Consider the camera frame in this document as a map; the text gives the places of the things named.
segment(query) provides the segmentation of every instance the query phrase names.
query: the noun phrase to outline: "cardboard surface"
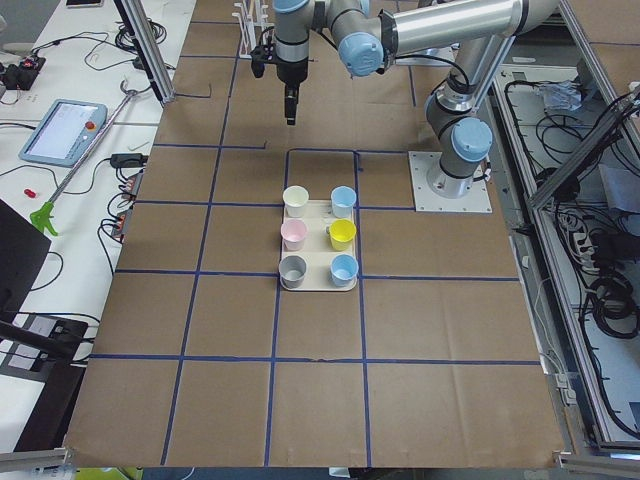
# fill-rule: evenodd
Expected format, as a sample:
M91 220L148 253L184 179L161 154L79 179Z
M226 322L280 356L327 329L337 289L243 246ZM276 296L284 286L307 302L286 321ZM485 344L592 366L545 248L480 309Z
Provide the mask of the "cardboard surface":
M640 43L636 0L568 0L589 43Z
M189 28L65 442L77 464L550 465L563 445L499 194L491 215L414 211L405 152L438 148L422 106L447 69L352 80L312 34L289 127L222 3ZM279 286L293 184L356 189L352 291Z

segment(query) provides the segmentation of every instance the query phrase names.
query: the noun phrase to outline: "white tray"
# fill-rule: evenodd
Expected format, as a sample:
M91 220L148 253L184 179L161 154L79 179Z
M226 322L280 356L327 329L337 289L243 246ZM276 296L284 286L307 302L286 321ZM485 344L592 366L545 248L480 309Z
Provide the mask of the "white tray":
M287 215L285 209L284 221L291 217ZM337 220L331 213L331 201L329 200L309 200L304 216L300 218L307 226L307 239L304 242L302 250L290 251L281 244L282 258L289 255L298 255L307 262L307 273L304 282L297 288L288 288L280 284L283 288L291 291L300 292L346 292L353 289L358 283L355 278L351 283L344 287L336 287L331 281L331 261L341 254L348 254L356 258L356 241L360 232L356 233L356 239L351 242L351 247L342 252L338 252L331 247L331 240L327 233L327 228Z

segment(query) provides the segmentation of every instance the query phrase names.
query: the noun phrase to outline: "light blue cup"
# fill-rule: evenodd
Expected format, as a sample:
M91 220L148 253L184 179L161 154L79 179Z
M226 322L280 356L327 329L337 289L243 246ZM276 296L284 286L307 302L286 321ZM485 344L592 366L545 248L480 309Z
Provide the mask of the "light blue cup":
M336 287L346 287L358 275L358 262L351 255L338 255L331 262L331 280Z
M337 218L350 218L356 204L356 192L350 187L336 187L331 192L331 212Z

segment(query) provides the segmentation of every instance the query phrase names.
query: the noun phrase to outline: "tablet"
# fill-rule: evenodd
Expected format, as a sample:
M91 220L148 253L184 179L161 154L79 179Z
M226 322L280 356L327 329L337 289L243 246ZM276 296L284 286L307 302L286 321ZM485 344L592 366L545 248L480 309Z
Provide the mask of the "tablet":
M72 167L106 119L105 105L56 100L18 156L28 162Z

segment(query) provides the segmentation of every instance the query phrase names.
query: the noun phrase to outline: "table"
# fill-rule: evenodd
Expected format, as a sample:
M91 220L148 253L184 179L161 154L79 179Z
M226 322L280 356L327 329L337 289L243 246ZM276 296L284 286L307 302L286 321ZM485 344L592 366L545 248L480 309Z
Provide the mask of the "table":
M167 28L167 40L161 45L160 50L165 60L175 65L195 2L145 0L143 3L147 14ZM36 45L77 33L82 28L114 33L113 22L118 19L112 2L105 2L104 7L96 9L70 10L64 7L64 2L61 1ZM75 42L77 43L63 43L42 52L47 58L47 64L34 88L25 92L16 105L0 105L0 122L22 121L37 125L57 98L104 103L113 110L123 98L118 88L123 78L130 80L131 88L144 88L147 84L144 74L134 71L130 65L104 72L91 70L82 63L82 58L94 43L80 40ZM110 47L99 50L99 54L100 57L94 59L97 65L131 57ZM5 100L9 100L11 95L11 92L7 93ZM112 153L135 151L148 154L161 113L162 109L151 93L136 97L123 116L118 118L117 124L106 135L86 166L76 175L69 190L82 191L88 187L94 166ZM27 129L0 128L0 143L3 146L0 174L18 166L37 165L19 160L17 156L30 133ZM51 170L59 180L68 172L68 169L57 167L51 167ZM64 269L60 278L51 286L32 292L28 296L23 305L24 310L78 312L101 316L112 276L105 253L98 242L96 230L100 219L107 215L106 203L118 192L118 184L113 169L108 163L104 163L98 167L96 183L89 193L81 196L62 195L56 202L53 224L60 236L52 238L51 249L63 256ZM35 191L38 195L36 199L25 196L25 188ZM23 168L0 176L0 196L24 217L40 208L54 188L51 173L43 170ZM105 242L109 255L115 262L120 248L109 239L105 239ZM41 285L52 278L58 272L59 266L59 261L49 256L35 284ZM18 317L17 323L23 320ZM89 322L91 328L87 336L94 336L94 322ZM0 349L4 350L5 347L6 342L3 342ZM87 346L81 346L77 357L87 353ZM42 390L42 384L0 376L0 390L7 393L0 400L3 412L0 417L0 452L10 452Z
M239 34L198 23L201 5L188 73L217 72L219 93L164 110L65 442L76 464L550 465L563 445L501 193L493 214L413 208L405 152L437 145L416 92L444 72L352 80L312 37L287 127L275 72L226 58ZM351 292L280 288L293 184L358 192Z

